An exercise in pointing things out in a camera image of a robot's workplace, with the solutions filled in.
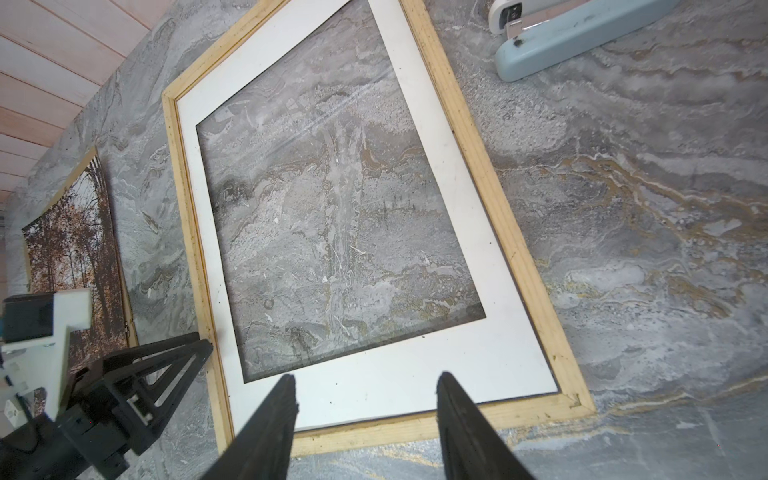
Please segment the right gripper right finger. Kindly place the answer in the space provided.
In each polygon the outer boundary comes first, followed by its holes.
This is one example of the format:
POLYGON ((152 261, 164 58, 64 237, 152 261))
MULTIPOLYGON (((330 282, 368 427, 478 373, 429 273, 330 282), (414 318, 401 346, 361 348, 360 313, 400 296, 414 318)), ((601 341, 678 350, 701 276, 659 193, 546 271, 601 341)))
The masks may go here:
POLYGON ((450 372, 438 380, 437 424, 447 479, 534 480, 450 372))

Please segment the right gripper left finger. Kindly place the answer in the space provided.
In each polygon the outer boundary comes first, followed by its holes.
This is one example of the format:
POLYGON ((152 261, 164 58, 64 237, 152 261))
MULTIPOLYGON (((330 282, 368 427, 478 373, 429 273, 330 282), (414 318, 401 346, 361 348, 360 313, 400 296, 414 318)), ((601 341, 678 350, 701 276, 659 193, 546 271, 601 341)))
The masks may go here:
POLYGON ((295 377, 285 374, 202 479, 286 479, 298 412, 295 377))

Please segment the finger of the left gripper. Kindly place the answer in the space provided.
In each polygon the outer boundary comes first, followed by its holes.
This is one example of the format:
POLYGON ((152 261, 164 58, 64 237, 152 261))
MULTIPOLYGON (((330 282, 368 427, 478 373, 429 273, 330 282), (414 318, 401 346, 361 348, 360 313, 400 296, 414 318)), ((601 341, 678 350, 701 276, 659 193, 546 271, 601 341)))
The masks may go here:
MULTIPOLYGON (((150 360, 151 364, 155 365, 161 354, 185 347, 186 345, 191 345, 199 340, 199 334, 197 332, 192 332, 158 342, 112 352, 89 365, 89 381, 91 383, 96 382, 109 372, 116 371, 119 368, 130 366, 143 360, 150 360)), ((196 363, 191 363, 189 359, 184 358, 180 365, 166 365, 161 367, 155 373, 142 374, 141 378, 145 379, 148 384, 171 384, 177 377, 181 377, 182 375, 191 375, 192 377, 195 377, 200 370, 200 366, 196 363)))
POLYGON ((143 360, 119 368, 119 418, 127 431, 127 444, 134 453, 144 453, 159 439, 196 378, 182 375, 171 384, 148 384, 141 375, 155 373, 166 365, 180 365, 184 358, 202 370, 212 351, 210 341, 200 339, 161 354, 155 365, 143 360))

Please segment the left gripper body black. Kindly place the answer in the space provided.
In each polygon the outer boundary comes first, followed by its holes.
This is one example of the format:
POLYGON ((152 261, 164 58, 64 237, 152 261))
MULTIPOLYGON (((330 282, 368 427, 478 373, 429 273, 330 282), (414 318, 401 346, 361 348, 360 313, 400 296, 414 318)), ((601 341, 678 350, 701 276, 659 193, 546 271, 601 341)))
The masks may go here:
POLYGON ((127 452, 140 455, 156 442, 155 372, 136 365, 83 370, 55 420, 40 415, 28 433, 1 440, 1 477, 76 479, 93 468, 118 478, 127 452))

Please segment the small white grey device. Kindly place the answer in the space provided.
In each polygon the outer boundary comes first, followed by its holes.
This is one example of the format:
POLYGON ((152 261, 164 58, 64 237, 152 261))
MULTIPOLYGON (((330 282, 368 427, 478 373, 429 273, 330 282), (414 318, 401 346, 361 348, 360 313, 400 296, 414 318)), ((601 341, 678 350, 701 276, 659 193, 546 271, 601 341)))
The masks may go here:
POLYGON ((515 82, 632 33, 669 14, 675 0, 492 1, 488 25, 506 40, 499 78, 515 82))

